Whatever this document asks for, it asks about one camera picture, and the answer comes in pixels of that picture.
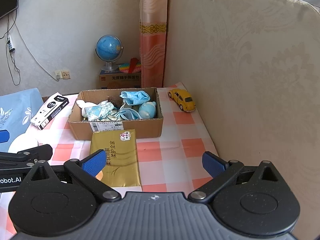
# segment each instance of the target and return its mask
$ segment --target pink curtain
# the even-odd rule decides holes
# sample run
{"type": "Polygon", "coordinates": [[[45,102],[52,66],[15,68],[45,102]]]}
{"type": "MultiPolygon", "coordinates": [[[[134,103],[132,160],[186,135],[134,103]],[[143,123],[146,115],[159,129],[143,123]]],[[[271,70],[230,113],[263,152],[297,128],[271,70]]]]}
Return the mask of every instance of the pink curtain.
{"type": "Polygon", "coordinates": [[[140,0],[142,87],[162,87],[168,0],[140,0]]]}

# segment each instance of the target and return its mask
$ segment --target blue fabric with leaf print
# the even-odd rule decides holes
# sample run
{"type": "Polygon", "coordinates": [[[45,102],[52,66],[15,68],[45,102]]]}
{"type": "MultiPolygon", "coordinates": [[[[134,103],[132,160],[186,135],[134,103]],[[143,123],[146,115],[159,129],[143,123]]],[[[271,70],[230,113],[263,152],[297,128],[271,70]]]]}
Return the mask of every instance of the blue fabric with leaf print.
{"type": "Polygon", "coordinates": [[[8,130],[10,139],[0,143],[0,152],[7,152],[12,141],[26,132],[30,119],[43,105],[37,88],[0,96],[0,130],[8,130]]]}

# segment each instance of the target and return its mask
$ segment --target number 4 sticker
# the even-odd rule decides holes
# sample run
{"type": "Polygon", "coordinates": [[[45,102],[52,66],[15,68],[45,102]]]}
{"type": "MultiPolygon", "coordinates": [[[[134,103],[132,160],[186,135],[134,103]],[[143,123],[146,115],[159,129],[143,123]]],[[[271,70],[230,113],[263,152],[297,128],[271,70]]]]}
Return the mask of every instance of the number 4 sticker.
{"type": "Polygon", "coordinates": [[[130,132],[124,132],[120,134],[120,140],[122,141],[129,141],[130,140],[130,132]]]}

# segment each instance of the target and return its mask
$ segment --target electrical socket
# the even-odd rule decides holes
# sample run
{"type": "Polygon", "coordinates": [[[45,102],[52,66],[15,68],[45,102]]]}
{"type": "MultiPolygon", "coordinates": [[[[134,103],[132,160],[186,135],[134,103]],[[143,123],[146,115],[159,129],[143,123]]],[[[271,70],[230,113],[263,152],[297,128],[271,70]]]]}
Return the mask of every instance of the electrical socket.
{"type": "Polygon", "coordinates": [[[70,72],[68,70],[62,70],[61,73],[63,79],[70,79],[70,72]]]}
{"type": "Polygon", "coordinates": [[[13,41],[12,41],[12,37],[11,35],[9,34],[8,38],[7,38],[7,41],[8,41],[8,45],[9,45],[9,52],[12,53],[14,52],[16,49],[13,45],[13,41]]]}
{"type": "Polygon", "coordinates": [[[62,78],[62,72],[61,72],[61,70],[56,70],[56,71],[54,72],[54,76],[55,76],[56,79],[62,78]]]}

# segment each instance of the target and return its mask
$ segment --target car roof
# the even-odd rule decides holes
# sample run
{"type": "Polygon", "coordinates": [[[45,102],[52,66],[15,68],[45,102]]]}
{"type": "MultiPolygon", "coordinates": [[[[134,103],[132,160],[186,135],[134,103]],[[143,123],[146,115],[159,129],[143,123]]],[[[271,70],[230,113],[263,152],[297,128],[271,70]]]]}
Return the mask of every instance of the car roof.
{"type": "Polygon", "coordinates": [[[181,95],[183,98],[191,97],[190,93],[183,89],[175,88],[175,89],[172,89],[172,92],[173,93],[178,92],[178,94],[181,95]]]}

